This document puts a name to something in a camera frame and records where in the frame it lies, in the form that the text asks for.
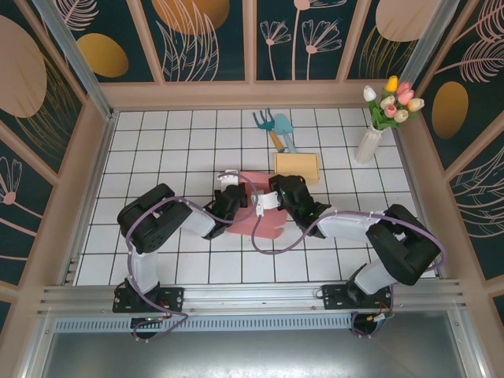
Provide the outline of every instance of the white tile floor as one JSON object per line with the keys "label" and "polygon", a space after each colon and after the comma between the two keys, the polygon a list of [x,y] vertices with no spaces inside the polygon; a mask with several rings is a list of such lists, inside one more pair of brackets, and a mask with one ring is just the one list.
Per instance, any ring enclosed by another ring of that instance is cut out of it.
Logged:
{"label": "white tile floor", "polygon": [[[205,205],[215,175],[224,169],[273,172],[276,151],[268,134],[255,125],[254,111],[121,113],[74,284],[115,285],[124,279],[127,249],[117,214],[157,183]],[[371,163],[359,165],[353,159],[370,122],[367,109],[272,109],[272,113],[292,121],[299,152],[320,155],[321,181],[309,187],[317,201],[363,211],[400,203],[417,214],[390,129]],[[258,239],[258,245],[281,250],[299,235],[295,224],[288,222],[281,237],[274,242]],[[345,239],[308,238],[293,251],[273,257],[255,252],[249,236],[224,233],[207,241],[182,231],[160,249],[158,275],[162,284],[346,280],[376,258],[366,244]]]}

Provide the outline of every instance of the tulip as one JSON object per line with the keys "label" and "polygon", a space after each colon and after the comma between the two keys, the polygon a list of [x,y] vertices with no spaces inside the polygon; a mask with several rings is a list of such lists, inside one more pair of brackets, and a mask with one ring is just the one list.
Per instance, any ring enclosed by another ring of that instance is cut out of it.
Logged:
{"label": "tulip", "polygon": [[397,96],[399,96],[402,92],[407,91],[408,89],[411,89],[411,82],[405,81],[403,83],[400,83],[396,91]]}
{"label": "tulip", "polygon": [[403,109],[403,110],[398,110],[398,111],[397,111],[397,112],[395,112],[395,114],[394,114],[394,120],[395,120],[398,124],[400,124],[400,123],[404,122],[405,120],[407,120],[407,119],[408,119],[408,116],[409,116],[409,114],[408,114],[408,111],[407,111],[407,110],[404,110],[404,109]]}
{"label": "tulip", "polygon": [[401,105],[406,105],[408,102],[410,102],[410,99],[412,99],[414,95],[414,91],[412,91],[411,89],[406,89],[399,96],[397,96],[397,101],[399,101],[399,104]]}
{"label": "tulip", "polygon": [[366,85],[364,87],[364,100],[366,100],[366,102],[370,102],[375,98],[376,98],[376,92],[369,85]]}
{"label": "tulip", "polygon": [[424,105],[425,102],[422,98],[412,98],[407,104],[408,110],[410,112],[417,112],[418,110],[422,109]]}
{"label": "tulip", "polygon": [[394,96],[388,96],[386,98],[384,98],[383,100],[381,100],[381,103],[380,103],[380,108],[385,110],[385,108],[389,105],[394,105],[394,102],[395,102],[395,97]]}
{"label": "tulip", "polygon": [[387,107],[384,110],[385,115],[389,118],[393,118],[395,112],[397,112],[397,108],[393,105],[387,105]]}
{"label": "tulip", "polygon": [[391,76],[388,78],[387,85],[385,86],[385,91],[387,92],[395,92],[397,91],[397,84],[399,79],[397,76]]}

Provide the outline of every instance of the white vase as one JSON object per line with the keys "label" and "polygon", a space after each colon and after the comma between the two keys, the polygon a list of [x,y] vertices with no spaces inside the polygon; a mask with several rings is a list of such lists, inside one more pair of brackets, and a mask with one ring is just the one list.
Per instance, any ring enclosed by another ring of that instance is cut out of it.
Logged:
{"label": "white vase", "polygon": [[384,130],[376,130],[373,126],[368,127],[362,137],[359,147],[355,150],[355,161],[359,164],[368,164],[376,149],[380,145],[380,140]]}

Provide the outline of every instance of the gold circle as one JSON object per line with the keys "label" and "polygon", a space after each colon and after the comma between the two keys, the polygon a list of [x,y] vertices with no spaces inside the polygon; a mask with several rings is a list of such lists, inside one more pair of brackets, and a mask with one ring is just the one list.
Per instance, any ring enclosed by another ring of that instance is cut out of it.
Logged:
{"label": "gold circle", "polygon": [[454,81],[441,86],[432,105],[432,127],[438,137],[449,139],[460,130],[469,107],[465,88]]}
{"label": "gold circle", "polygon": [[0,67],[0,109],[15,117],[33,116],[46,97],[44,56],[33,38],[4,16],[0,16]]}
{"label": "gold circle", "polygon": [[110,37],[90,33],[80,37],[77,44],[94,73],[105,77],[118,77],[128,71],[126,53]]}
{"label": "gold circle", "polygon": [[196,30],[197,14],[192,3],[198,8],[201,17],[204,14],[208,16],[215,29],[228,18],[229,0],[152,0],[158,16],[172,30],[185,35],[204,34],[204,29]]}
{"label": "gold circle", "polygon": [[415,41],[424,33],[438,4],[439,0],[380,0],[376,28],[389,41]]}

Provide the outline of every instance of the pink tulip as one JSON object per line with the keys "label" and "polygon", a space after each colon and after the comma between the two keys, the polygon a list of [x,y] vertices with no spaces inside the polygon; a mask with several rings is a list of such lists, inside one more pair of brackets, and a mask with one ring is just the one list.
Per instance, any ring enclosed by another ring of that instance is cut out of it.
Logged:
{"label": "pink tulip", "polygon": [[414,91],[412,91],[411,89],[406,89],[399,96],[397,96],[397,101],[399,101],[399,104],[401,105],[406,105],[414,95]]}
{"label": "pink tulip", "polygon": [[389,105],[389,106],[385,107],[384,112],[385,112],[385,116],[387,116],[389,118],[393,118],[395,112],[397,112],[397,108],[393,105]]}
{"label": "pink tulip", "polygon": [[404,83],[400,83],[397,87],[397,96],[399,96],[402,92],[411,89],[411,82],[405,81]]}

